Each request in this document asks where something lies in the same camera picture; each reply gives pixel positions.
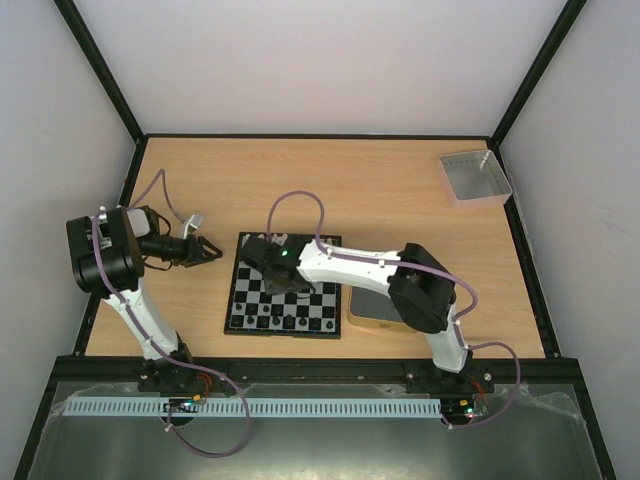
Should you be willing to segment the black and grey chessboard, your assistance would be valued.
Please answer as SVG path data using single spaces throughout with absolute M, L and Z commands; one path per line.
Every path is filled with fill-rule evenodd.
M 243 262 L 239 255 L 235 256 L 229 301 L 224 323 L 227 335 L 255 336 L 292 336 L 309 338 L 338 339 L 341 337 L 341 286 L 337 283 L 316 282 L 315 291 L 311 293 L 284 295 L 268 295 L 265 292 L 261 273 Z M 241 311 L 235 310 L 236 303 L 243 303 Z M 281 315 L 273 315 L 272 307 L 280 305 Z M 269 307 L 267 315 L 261 315 L 262 306 Z M 249 325 L 247 317 L 253 315 L 255 323 Z M 291 315 L 295 318 L 295 327 L 284 327 L 284 318 Z M 258 318 L 268 317 L 269 327 L 259 328 Z M 310 320 L 319 318 L 321 328 L 311 330 Z M 328 331 L 325 324 L 331 321 L 334 329 Z

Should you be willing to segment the gold metal tin with pieces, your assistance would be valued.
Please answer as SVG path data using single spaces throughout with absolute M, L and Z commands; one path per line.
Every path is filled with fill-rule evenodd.
M 347 320 L 363 328 L 415 333 L 403 322 L 389 297 L 358 287 L 350 288 Z

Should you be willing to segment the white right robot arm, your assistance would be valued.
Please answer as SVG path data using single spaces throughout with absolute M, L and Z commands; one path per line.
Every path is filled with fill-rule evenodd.
M 471 379 L 459 317 L 477 305 L 468 283 L 452 275 L 425 248 L 408 243 L 400 251 L 364 251 L 331 245 L 319 237 L 251 236 L 239 260 L 278 293 L 298 292 L 313 283 L 336 283 L 388 298 L 401 321 L 425 335 L 445 390 L 460 390 Z

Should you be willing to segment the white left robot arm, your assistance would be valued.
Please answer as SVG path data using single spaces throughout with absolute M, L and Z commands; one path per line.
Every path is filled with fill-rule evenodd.
M 163 233 L 169 221 L 148 206 L 117 207 L 66 222 L 74 279 L 79 288 L 103 299 L 138 340 L 153 374 L 193 366 L 188 347 L 157 309 L 144 282 L 148 257 L 171 267 L 190 268 L 220 259 L 222 251 L 194 231 L 195 215 L 179 235 Z

